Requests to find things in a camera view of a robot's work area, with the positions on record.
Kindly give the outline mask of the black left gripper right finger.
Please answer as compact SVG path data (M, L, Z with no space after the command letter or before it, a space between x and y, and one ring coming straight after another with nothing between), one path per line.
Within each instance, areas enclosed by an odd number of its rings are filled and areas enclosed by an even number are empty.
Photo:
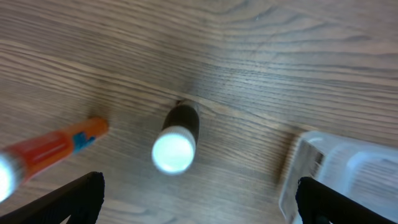
M311 177L300 178L295 199L303 224L394 224Z

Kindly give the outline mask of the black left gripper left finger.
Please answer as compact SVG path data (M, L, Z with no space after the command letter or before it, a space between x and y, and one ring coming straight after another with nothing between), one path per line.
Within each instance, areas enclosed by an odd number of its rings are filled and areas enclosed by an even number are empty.
M86 175L1 217L1 223L96 223L104 202L104 176Z

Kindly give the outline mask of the orange tube white cap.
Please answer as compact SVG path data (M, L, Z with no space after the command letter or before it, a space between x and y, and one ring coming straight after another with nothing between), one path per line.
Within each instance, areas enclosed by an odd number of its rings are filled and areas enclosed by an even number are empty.
M92 145L109 130L103 118L91 118L1 149L1 201L23 183Z

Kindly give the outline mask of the black bottle white cap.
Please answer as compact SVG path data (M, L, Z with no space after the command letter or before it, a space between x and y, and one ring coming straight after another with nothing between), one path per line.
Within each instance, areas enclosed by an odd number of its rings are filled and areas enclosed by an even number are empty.
M181 101L167 114L161 132L152 146L152 162L167 175L185 172L195 158L200 132L196 105Z

